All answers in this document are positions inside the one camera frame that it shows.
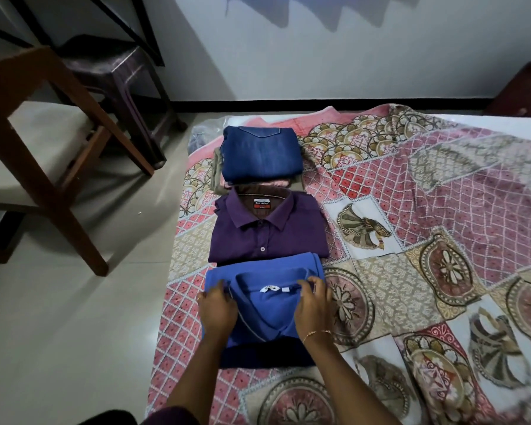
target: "blue jeans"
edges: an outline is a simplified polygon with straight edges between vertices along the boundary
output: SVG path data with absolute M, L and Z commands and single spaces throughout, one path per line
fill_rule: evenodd
M 292 128 L 226 127 L 221 152 L 227 182 L 280 179 L 303 172 Z

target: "person's left hand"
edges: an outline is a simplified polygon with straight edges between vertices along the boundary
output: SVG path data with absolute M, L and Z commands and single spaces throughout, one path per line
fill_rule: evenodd
M 198 293 L 196 300 L 204 337 L 226 345 L 238 319 L 238 305 L 229 295 L 224 295 L 222 280 L 208 292 Z

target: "hand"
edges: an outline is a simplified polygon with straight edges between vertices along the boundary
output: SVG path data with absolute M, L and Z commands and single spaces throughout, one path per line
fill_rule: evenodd
M 332 335 L 321 331 L 332 330 L 333 304 L 332 289 L 327 288 L 322 279 L 311 276 L 308 282 L 299 280 L 301 300 L 295 309 L 295 326 L 301 340 L 313 331 L 317 331 L 305 340 L 305 347 L 316 341 L 332 344 Z M 309 282 L 314 283 L 315 292 Z
M 226 345 L 238 319 L 238 305 L 230 296 L 224 295 L 223 281 L 208 292 L 198 293 L 196 301 L 204 337 Z

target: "forearm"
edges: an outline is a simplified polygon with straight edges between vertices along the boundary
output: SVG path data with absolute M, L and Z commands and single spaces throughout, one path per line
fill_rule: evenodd
M 167 399 L 167 406 L 181 406 L 197 421 L 207 424 L 219 372 L 220 354 L 225 342 L 206 336 L 203 338 L 179 382 Z
M 331 338 L 316 336 L 306 347 L 323 376 L 340 425 L 400 424 L 342 358 Z

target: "patchwork pattern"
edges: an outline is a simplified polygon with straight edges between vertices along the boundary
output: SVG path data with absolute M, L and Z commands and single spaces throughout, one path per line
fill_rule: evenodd
M 437 424 L 531 422 L 531 142 L 398 105 L 273 126 L 304 149 L 304 188 L 327 221 L 333 336 L 353 370 L 404 425 L 427 409 Z M 201 338 L 221 141 L 189 157 L 147 414 Z M 315 367 L 219 372 L 213 424 L 335 421 Z

